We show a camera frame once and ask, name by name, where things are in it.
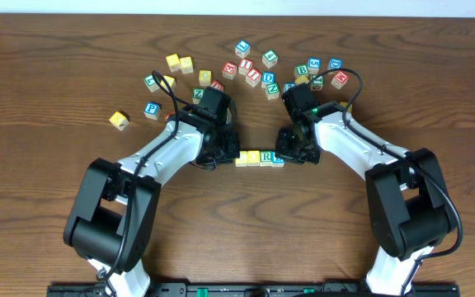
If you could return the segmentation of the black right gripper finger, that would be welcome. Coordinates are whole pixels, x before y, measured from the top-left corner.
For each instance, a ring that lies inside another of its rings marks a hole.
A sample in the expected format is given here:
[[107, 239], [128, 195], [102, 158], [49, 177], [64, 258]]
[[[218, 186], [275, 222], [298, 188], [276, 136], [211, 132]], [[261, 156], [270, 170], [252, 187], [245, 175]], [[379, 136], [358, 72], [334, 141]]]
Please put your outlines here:
[[297, 162], [319, 164], [321, 149], [315, 143], [299, 143], [297, 153]]
[[297, 153], [294, 145], [293, 131], [287, 128], [281, 128], [275, 142], [275, 156], [285, 161], [295, 161]]

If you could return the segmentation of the blue 1 block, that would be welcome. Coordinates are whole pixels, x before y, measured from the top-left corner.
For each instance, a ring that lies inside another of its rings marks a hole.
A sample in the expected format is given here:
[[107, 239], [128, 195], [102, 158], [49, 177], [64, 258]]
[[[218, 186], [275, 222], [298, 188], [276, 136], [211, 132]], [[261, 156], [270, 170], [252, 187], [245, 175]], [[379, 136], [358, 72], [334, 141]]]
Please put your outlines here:
[[275, 152], [271, 154], [271, 158], [272, 158], [272, 164], [271, 164], [272, 167], [283, 167], [285, 165], [285, 160], [283, 158], [278, 158], [275, 155]]

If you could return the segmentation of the yellow G block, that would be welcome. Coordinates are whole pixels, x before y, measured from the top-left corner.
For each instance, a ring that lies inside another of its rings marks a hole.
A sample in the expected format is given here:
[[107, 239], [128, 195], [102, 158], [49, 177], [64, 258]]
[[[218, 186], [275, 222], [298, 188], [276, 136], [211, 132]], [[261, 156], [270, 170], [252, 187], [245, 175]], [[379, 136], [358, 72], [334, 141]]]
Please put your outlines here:
[[302, 83], [309, 83], [309, 79], [306, 76], [300, 76], [295, 79], [294, 83], [296, 85], [302, 84]]

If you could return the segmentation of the green R block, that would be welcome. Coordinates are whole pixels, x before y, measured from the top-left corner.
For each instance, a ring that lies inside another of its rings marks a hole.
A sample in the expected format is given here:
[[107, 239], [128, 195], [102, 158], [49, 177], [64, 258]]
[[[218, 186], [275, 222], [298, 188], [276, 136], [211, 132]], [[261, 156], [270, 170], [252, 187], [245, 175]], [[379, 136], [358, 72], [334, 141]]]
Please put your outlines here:
[[260, 166], [261, 167], [271, 167], [272, 166], [272, 152], [271, 151], [260, 151]]

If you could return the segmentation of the yellow C block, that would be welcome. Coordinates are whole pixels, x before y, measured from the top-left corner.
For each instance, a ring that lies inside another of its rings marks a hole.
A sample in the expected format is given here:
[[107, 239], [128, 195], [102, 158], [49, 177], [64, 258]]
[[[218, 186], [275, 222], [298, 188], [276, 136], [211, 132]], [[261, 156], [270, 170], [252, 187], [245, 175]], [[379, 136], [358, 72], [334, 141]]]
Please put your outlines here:
[[235, 165], [237, 167], [247, 167], [248, 166], [247, 151], [240, 151], [239, 152], [239, 157], [235, 159]]

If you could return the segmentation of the yellow O block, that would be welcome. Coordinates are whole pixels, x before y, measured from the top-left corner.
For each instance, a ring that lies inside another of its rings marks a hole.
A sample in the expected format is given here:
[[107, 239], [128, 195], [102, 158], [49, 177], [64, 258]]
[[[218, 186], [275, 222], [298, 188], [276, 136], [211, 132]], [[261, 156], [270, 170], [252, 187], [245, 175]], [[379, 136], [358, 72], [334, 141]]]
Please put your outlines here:
[[249, 167], [259, 167], [261, 163], [261, 152], [259, 150], [247, 151], [247, 165]]

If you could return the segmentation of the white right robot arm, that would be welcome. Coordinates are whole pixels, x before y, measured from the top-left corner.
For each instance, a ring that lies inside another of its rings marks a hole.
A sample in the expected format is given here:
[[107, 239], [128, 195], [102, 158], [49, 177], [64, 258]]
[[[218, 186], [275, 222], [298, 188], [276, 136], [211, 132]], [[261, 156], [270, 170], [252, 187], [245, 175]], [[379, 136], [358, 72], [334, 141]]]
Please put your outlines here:
[[341, 104], [320, 104], [305, 83], [290, 87], [282, 101], [293, 125], [280, 130], [276, 157], [317, 164], [329, 152], [358, 174], [379, 244], [364, 282], [373, 294], [413, 293], [422, 261], [435, 257], [434, 247], [448, 233], [463, 231], [437, 157], [426, 148], [411, 152], [379, 138]]

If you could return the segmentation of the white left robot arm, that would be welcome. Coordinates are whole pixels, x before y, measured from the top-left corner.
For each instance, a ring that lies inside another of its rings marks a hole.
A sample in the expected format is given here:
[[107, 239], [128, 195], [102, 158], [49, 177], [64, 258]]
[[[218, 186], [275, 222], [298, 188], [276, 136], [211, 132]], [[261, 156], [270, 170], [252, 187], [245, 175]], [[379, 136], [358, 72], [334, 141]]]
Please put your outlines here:
[[142, 255], [160, 191], [186, 164], [213, 171], [238, 158], [234, 109], [230, 96], [207, 87], [198, 103], [173, 112], [164, 131], [137, 153], [88, 166], [63, 231], [64, 243], [96, 269], [99, 280], [80, 295], [146, 295], [150, 278]]

